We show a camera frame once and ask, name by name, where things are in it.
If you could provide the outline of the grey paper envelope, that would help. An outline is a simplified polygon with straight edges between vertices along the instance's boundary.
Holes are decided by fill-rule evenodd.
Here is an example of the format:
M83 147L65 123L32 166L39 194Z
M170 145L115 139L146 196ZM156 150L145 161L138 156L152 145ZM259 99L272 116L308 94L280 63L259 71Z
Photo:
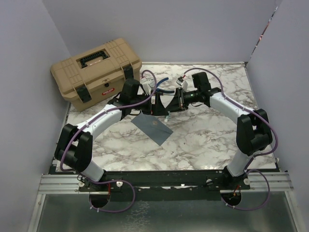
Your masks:
M157 145L162 145L173 134L169 127L152 115L141 113L135 116L131 122Z

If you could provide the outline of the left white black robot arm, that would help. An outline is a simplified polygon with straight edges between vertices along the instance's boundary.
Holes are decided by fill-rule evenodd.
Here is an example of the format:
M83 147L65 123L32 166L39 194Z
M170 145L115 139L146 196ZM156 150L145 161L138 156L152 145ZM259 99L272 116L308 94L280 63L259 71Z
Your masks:
M93 140L108 127L121 121L131 113L131 110L141 110L144 114L166 116L159 93L152 104L151 96L139 95L140 83L136 79L127 79L120 92L119 98L112 99L96 115L85 122L74 126L67 124L63 127L54 157L60 161L60 166L69 166L69 171L76 171L90 179L90 185L100 191L106 187L105 171L92 161Z

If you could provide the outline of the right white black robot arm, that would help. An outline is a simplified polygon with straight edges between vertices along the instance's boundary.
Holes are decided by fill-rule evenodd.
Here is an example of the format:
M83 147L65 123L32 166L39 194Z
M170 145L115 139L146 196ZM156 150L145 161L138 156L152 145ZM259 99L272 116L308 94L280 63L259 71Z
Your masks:
M200 102L209 108L219 111L232 120L236 126L237 152L232 161L225 167L227 174L222 176L222 184L227 189L233 189L239 184L239 176L245 170L258 151L263 151L273 141L271 127L265 110L247 108L229 98L220 87L211 87L207 74L211 71L200 68L201 72L192 75L196 90L186 91L184 87L175 90L171 102L167 105L168 112L180 112L188 109L188 105Z

